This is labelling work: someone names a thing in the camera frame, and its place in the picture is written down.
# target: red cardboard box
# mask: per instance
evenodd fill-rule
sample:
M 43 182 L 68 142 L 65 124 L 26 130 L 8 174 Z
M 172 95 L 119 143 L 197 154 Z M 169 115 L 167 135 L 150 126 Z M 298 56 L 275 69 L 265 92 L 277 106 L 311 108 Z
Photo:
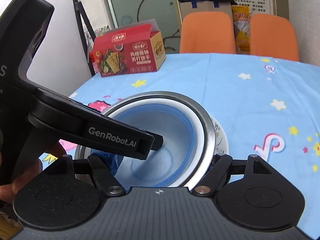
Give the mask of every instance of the red cardboard box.
M 96 37 L 92 53 L 103 77 L 157 71 L 165 60 L 162 36 L 155 19 Z

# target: blue bag handle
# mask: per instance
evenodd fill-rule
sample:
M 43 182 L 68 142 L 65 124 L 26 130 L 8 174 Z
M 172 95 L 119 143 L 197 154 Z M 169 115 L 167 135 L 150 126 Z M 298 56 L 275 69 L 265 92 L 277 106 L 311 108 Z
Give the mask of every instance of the blue bag handle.
M 193 8 L 193 9 L 194 9 L 194 8 L 198 8 L 197 2 L 201 2 L 201 1 L 205 1 L 205 0 L 193 0 L 193 1 L 191 2 L 192 8 Z M 218 2 L 213 2 L 213 5 L 214 5 L 215 8 L 219 8 L 219 3 L 218 3 Z

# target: orange chair back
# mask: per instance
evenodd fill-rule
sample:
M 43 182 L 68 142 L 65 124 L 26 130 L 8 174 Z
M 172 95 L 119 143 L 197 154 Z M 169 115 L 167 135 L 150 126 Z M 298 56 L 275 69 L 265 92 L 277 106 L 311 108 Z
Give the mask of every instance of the orange chair back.
M 293 26 L 279 16 L 255 14 L 250 20 L 250 54 L 299 61 Z
M 180 53 L 236 53 L 233 22 L 223 12 L 195 12 L 182 22 Z

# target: hand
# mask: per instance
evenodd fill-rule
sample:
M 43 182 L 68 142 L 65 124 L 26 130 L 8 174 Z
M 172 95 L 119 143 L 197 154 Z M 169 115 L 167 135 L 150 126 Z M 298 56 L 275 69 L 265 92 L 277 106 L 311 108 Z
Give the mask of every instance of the hand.
M 50 147 L 46 153 L 52 154 L 53 156 L 59 158 L 64 154 L 67 154 L 65 149 L 61 146 L 59 142 Z M 0 186 L 0 200 L 12 203 L 15 195 L 21 190 L 29 181 L 35 178 L 42 171 L 42 162 L 37 159 L 35 163 L 26 168 L 24 173 L 17 177 L 11 184 Z

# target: table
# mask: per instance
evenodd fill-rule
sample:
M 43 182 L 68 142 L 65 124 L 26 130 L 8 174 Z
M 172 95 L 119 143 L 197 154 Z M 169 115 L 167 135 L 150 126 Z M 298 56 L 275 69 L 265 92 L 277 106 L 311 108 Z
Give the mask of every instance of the table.
M 194 99 L 223 126 L 234 159 L 258 153 L 303 193 L 306 206 L 298 227 L 318 238 L 319 78 L 319 67 L 300 62 L 175 54 L 167 55 L 158 72 L 105 78 L 96 74 L 70 97 L 100 110 L 146 91 L 173 91 Z M 76 145 L 64 143 L 74 155 Z M 44 167 L 51 158 L 42 156 Z

